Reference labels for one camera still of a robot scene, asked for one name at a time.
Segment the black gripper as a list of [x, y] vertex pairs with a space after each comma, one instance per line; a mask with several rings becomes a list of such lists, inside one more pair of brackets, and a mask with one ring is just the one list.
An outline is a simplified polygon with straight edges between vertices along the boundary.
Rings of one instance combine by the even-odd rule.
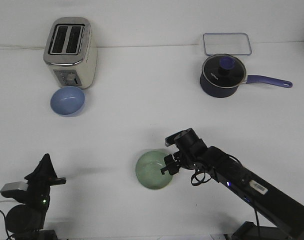
[[207, 167], [201, 155], [208, 149], [192, 128], [182, 130], [174, 136], [174, 144], [178, 151], [164, 157], [165, 166], [160, 169], [162, 175], [168, 172], [171, 176], [179, 172], [180, 167], [204, 173]]
[[46, 200], [49, 198], [51, 186], [66, 184], [65, 177], [57, 177], [48, 153], [24, 179], [27, 180], [28, 185], [24, 200]]

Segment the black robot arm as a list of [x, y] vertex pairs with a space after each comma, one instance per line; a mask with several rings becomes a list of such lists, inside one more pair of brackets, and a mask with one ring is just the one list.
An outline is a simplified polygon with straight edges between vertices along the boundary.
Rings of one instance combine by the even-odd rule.
[[50, 187], [65, 184], [66, 178], [57, 176], [47, 153], [24, 179], [26, 182], [6, 183], [0, 190], [3, 197], [19, 203], [6, 214], [6, 229], [15, 240], [58, 239], [54, 230], [43, 228], [50, 204]]
[[192, 128], [165, 139], [178, 152], [164, 157], [161, 173], [178, 173], [180, 168], [194, 170], [192, 179], [208, 174], [235, 193], [273, 227], [245, 222], [231, 236], [232, 240], [304, 240], [304, 206], [245, 168], [235, 157], [217, 147], [207, 147]]

